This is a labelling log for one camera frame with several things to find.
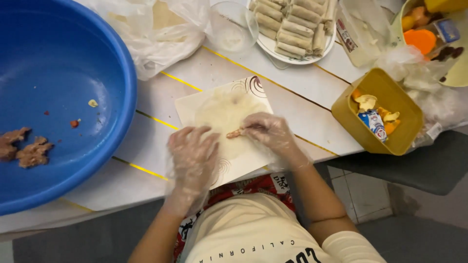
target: gray floor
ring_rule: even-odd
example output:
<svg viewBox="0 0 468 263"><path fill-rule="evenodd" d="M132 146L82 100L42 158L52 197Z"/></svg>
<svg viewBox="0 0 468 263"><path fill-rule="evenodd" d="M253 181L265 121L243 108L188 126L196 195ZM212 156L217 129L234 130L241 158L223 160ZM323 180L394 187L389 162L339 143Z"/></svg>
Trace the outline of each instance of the gray floor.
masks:
<svg viewBox="0 0 468 263"><path fill-rule="evenodd" d="M315 165L330 185L325 165ZM291 187L298 218L304 220L295 185ZM162 200L13 241L15 263L124 263L163 204Z"/></svg>

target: hand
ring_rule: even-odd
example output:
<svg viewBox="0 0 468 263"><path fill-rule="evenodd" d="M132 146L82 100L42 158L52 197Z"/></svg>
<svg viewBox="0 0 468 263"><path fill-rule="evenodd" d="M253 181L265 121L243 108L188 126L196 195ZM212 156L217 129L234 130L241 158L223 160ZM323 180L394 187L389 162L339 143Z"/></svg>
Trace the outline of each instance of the hand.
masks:
<svg viewBox="0 0 468 263"><path fill-rule="evenodd" d="M214 173L218 161L219 133L201 137L210 127L185 127L169 137L168 148L173 156L175 188L166 202L176 213L185 215L197 199L208 194L216 180Z"/></svg>
<svg viewBox="0 0 468 263"><path fill-rule="evenodd" d="M261 142L280 157L300 152L286 120L266 112L247 116L241 126L243 134Z"/></svg>

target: person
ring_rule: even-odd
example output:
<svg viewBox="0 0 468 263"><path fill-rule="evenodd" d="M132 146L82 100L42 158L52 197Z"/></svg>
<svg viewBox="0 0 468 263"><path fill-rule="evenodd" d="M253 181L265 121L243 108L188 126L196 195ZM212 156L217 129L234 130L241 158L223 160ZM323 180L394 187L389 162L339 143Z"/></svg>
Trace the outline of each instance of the person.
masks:
<svg viewBox="0 0 468 263"><path fill-rule="evenodd" d="M186 219L190 229L181 227L187 212L205 199L213 182L220 136L213 133L201 140L210 127L186 127L168 140L175 188L129 263L385 262L359 234L341 201L297 146L284 118L255 113L245 118L241 129L287 162L311 221L308 228L299 224L291 206L267 191L236 194L210 204ZM177 236L182 234L183 250L173 255L174 247L180 246Z"/></svg>

